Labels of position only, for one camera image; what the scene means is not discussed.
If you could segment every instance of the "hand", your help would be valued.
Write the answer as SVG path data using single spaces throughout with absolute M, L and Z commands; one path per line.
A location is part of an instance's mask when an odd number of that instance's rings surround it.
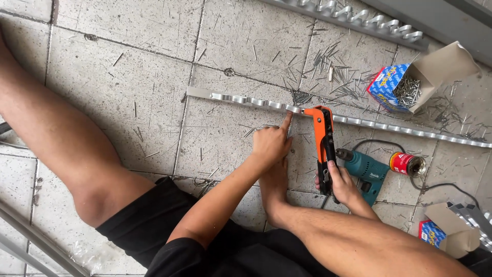
M 346 168 L 339 167 L 337 169 L 335 163 L 333 161 L 329 161 L 328 171 L 330 171 L 333 180 L 333 193 L 340 203 L 347 206 L 354 199 L 361 197 L 361 193 L 355 186 L 355 183 L 348 174 Z M 317 174 L 318 172 L 316 172 L 316 179 L 314 180 L 314 183 L 316 184 L 316 189 L 319 189 L 319 178 Z
M 265 127 L 254 132 L 251 156 L 255 156 L 262 163 L 265 163 L 266 168 L 270 168 L 281 158 L 287 156 L 292 145 L 292 137 L 287 140 L 285 138 L 291 120 L 292 112 L 288 112 L 282 126 Z

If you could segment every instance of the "makita drill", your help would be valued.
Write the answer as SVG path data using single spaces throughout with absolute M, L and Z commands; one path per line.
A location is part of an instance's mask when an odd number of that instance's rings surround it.
M 335 155 L 345 161 L 344 166 L 350 175 L 360 179 L 362 197 L 372 206 L 390 167 L 357 151 L 338 148 Z

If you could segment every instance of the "wavy aluminum profile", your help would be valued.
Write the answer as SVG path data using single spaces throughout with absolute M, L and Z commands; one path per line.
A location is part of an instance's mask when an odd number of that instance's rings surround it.
M 422 32 L 411 31 L 411 25 L 399 27 L 398 20 L 385 22 L 383 15 L 368 19 L 368 10 L 362 10 L 352 16 L 353 8 L 345 6 L 337 10 L 337 1 L 332 0 L 323 5 L 315 4 L 310 0 L 260 1 L 420 51 L 426 51 L 429 46 L 429 42 L 423 39 Z
M 241 105 L 250 106 L 250 107 L 258 107 L 258 108 L 274 110 L 274 111 L 279 111 L 279 112 L 286 112 L 289 110 L 293 113 L 296 113 L 299 115 L 304 115 L 304 109 L 301 107 L 292 106 L 292 105 L 288 105 L 288 104 L 281 104 L 281 103 L 268 101 L 268 100 L 256 99 L 256 98 L 252 98 L 252 97 L 218 93 L 216 91 L 201 89 L 201 88 L 195 88 L 195 87 L 188 87 L 186 90 L 186 94 L 189 96 L 195 96 L 195 97 L 200 97 L 200 98 L 224 101 L 224 102 L 234 103 L 234 104 L 241 104 Z M 362 118 L 355 118 L 355 117 L 350 117 L 350 116 L 345 116 L 345 115 L 333 114 L 333 121 L 345 123 L 345 124 L 350 124 L 350 125 L 368 127 L 368 128 L 378 129 L 378 130 L 391 131 L 391 132 L 396 132 L 396 133 L 400 133 L 400 134 L 407 134 L 407 135 L 411 135 L 411 136 L 431 138 L 431 139 L 440 139 L 440 140 L 445 140 L 445 141 L 450 141 L 450 142 L 455 142 L 455 143 L 461 143 L 461 144 L 467 144 L 467 145 L 472 145 L 472 146 L 492 148 L 492 143 L 479 142 L 479 141 L 474 141 L 471 139 L 460 138 L 460 137 L 451 136 L 451 135 L 443 135 L 443 134 L 434 133 L 434 132 L 421 131 L 421 130 L 416 130 L 413 128 L 407 128 L 407 127 L 402 127 L 402 126 L 397 126 L 397 125 L 392 125 L 392 124 L 386 124 L 386 123 L 376 122 L 376 121 L 372 121 L 372 120 L 366 120 L 366 119 L 362 119 Z

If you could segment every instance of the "tin can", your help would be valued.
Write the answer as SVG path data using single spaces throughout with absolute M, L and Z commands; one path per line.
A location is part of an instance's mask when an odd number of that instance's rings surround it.
M 424 175 L 426 161 L 422 157 L 396 152 L 390 158 L 390 168 L 394 172 L 417 178 Z

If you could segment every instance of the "black cable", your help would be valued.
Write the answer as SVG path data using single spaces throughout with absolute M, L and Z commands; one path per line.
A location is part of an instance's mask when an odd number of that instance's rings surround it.
M 386 143 L 386 144 L 391 144 L 391 145 L 394 145 L 394 146 L 397 146 L 398 148 L 400 148 L 400 150 L 403 152 L 403 153 L 406 153 L 405 152 L 405 149 L 399 145 L 398 143 L 396 142 L 392 142 L 392 141 L 386 141 L 386 140 L 380 140 L 380 139 L 366 139 L 366 140 L 363 140 L 361 142 L 359 142 L 358 144 L 356 144 L 353 148 L 352 148 L 352 151 L 355 151 L 357 150 L 357 148 L 359 146 L 361 146 L 362 144 L 364 143 L 367 143 L 367 142 L 381 142 L 381 143 Z M 456 188 L 459 192 L 467 195 L 468 197 L 470 197 L 474 202 L 475 202 L 475 205 L 477 206 L 478 209 L 480 209 L 480 205 L 478 205 L 478 201 L 475 197 L 473 197 L 471 194 L 467 193 L 466 191 L 460 189 L 458 186 L 456 186 L 455 184 L 453 183 L 442 183 L 442 184 L 437 184 L 437 185 L 433 185 L 433 186 L 430 186 L 430 187 L 425 187 L 425 182 L 422 183 L 422 187 L 418 187 L 416 184 L 415 184 L 415 181 L 413 180 L 412 177 L 410 177 L 410 182 L 412 183 L 412 186 L 417 189 L 417 190 L 420 190 L 420 191 L 428 191 L 428 190 L 431 190 L 433 188 L 436 188 L 436 187 L 442 187 L 442 186 L 453 186 L 454 188 Z

